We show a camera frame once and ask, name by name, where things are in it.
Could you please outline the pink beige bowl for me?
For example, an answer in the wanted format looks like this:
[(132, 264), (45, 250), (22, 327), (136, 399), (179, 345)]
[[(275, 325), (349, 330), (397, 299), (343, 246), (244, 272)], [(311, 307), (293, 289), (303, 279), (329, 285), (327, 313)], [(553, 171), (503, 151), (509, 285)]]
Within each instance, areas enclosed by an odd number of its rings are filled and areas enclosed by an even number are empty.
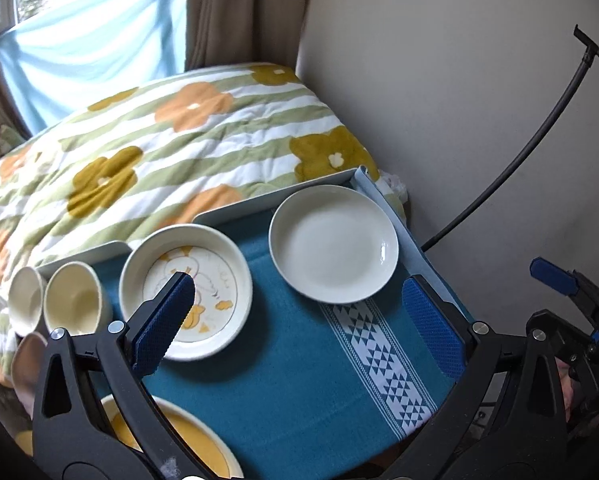
[(20, 342), (12, 362), (13, 389), (30, 417), (34, 414), (35, 393), (46, 347), (47, 339), (40, 333), (31, 332)]

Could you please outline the cream ceramic bowl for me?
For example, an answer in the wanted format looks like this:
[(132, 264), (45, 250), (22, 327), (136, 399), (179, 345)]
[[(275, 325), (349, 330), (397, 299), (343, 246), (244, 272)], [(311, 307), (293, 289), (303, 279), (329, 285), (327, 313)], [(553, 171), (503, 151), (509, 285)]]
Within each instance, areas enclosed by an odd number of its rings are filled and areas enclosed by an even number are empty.
[(42, 316), (49, 333), (64, 328), (71, 336), (105, 330), (113, 309), (96, 272), (87, 263), (65, 263), (46, 287)]

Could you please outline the yellow rimmed plate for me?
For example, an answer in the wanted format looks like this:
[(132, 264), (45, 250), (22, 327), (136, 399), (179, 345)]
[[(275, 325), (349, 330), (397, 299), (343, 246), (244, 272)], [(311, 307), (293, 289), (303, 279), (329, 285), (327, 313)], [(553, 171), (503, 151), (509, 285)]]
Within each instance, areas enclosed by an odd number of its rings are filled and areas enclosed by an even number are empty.
[[(220, 478), (237, 479), (243, 478), (242, 468), (226, 445), (217, 434), (206, 426), (204, 422), (197, 419), (189, 412), (179, 406), (168, 402), (158, 396), (153, 398), (160, 411), (166, 416), (170, 425), (174, 427), (177, 434), (184, 440), (188, 447), (200, 457), (203, 462), (214, 471)], [(101, 399), (101, 404), (106, 412), (106, 417), (112, 425), (118, 440), (141, 452), (142, 448), (136, 441), (132, 432), (117, 408), (112, 394)]]

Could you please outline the white ceramic bowl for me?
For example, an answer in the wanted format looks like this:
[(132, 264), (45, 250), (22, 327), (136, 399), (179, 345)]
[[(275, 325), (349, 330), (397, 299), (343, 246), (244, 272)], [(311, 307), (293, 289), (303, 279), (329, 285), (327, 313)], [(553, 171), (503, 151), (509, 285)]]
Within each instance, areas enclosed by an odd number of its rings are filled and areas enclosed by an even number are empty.
[(25, 337), (38, 329), (42, 319), (42, 306), (46, 280), (31, 266), (24, 266), (12, 278), (8, 305), (10, 322), (15, 333)]

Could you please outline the white plain shallow plate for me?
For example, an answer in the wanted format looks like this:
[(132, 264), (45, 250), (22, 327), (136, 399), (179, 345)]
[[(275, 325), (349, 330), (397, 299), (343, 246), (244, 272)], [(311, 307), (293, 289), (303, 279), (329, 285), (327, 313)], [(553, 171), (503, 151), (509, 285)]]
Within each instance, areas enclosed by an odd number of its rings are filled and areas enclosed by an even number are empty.
[(396, 230), (379, 205), (334, 184), (304, 188), (276, 209), (269, 252), (284, 281), (323, 304), (373, 296), (394, 274)]

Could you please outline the white duck pattern plate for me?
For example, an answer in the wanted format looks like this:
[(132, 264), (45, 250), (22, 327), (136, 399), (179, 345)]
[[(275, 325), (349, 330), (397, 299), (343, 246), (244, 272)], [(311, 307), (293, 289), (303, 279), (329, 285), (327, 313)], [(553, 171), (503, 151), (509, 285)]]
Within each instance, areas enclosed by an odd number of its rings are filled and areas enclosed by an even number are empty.
[(214, 356), (241, 332), (251, 311), (253, 281), (237, 244), (198, 224), (151, 234), (126, 260), (118, 299), (125, 321), (151, 300), (170, 361)]

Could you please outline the teal patterned table cloth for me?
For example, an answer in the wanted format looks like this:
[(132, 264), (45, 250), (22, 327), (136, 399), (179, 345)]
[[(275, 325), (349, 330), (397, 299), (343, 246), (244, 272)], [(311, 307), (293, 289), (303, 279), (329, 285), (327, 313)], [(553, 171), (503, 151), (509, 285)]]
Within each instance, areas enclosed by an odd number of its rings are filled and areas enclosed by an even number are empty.
[(222, 225), (253, 278), (240, 334), (209, 358), (163, 361), (146, 386), (210, 426), (246, 477), (330, 479), (413, 434), (455, 381), (403, 304), (406, 269), (358, 304), (318, 304), (275, 268), (270, 220), (264, 211)]

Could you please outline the white tray table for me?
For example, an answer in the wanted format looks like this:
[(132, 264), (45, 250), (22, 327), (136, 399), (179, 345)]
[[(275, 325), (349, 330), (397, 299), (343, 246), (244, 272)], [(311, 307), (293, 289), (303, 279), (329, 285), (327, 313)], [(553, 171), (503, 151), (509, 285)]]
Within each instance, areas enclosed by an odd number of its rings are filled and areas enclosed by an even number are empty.
[[(429, 259), (423, 254), (420, 246), (408, 230), (406, 223), (400, 219), (396, 210), (392, 207), (386, 197), (382, 194), (382, 186), (377, 186), (370, 178), (367, 168), (360, 166), (358, 168), (344, 170), (337, 174), (331, 174), (328, 177), (321, 177), (298, 184), (280, 188), (280, 190), (268, 192), (262, 195), (240, 200), (227, 206), (209, 210), (198, 214), (193, 220), (194, 224), (201, 226), (211, 226), (217, 228), (224, 223), (249, 217), (251, 214), (259, 214), (262, 211), (275, 211), (277, 207), (292, 194), (311, 188), (316, 185), (343, 185), (352, 188), (361, 195), (370, 198), (379, 206), (391, 220), (397, 234), (400, 246), (399, 261), (410, 274), (421, 274), (426, 281), (435, 290), (438, 296), (449, 304), (454, 304), (464, 317), (472, 322), (474, 316), (464, 307), (464, 304), (445, 282), (444, 278), (434, 269)], [(56, 272), (62, 264), (71, 261), (80, 261), (88, 264), (97, 264), (106, 262), (117, 257), (127, 257), (136, 249), (142, 240), (136, 240), (130, 244), (122, 240), (113, 240), (96, 247), (89, 248), (83, 252), (76, 252), (75, 255), (60, 258), (59, 260), (36, 266), (36, 270), (44, 278), (50, 278), (53, 272)]]

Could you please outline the floral striped quilt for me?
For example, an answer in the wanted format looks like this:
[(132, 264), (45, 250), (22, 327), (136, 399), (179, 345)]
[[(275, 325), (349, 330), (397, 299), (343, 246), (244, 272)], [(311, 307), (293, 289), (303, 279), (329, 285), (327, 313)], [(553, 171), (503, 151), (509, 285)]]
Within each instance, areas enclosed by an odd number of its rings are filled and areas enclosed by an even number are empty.
[(18, 337), (12, 275), (296, 183), (365, 167), (396, 210), (406, 195), (290, 67), (193, 70), (114, 94), (31, 139), (0, 142), (0, 384)]

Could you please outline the light blue sheer curtain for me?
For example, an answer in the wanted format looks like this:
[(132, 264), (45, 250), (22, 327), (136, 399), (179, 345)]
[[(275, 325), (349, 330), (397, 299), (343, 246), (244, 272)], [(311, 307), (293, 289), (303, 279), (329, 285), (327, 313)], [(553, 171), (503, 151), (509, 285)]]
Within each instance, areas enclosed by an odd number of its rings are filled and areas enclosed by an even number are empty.
[(187, 0), (13, 0), (0, 62), (38, 133), (106, 96), (185, 69)]

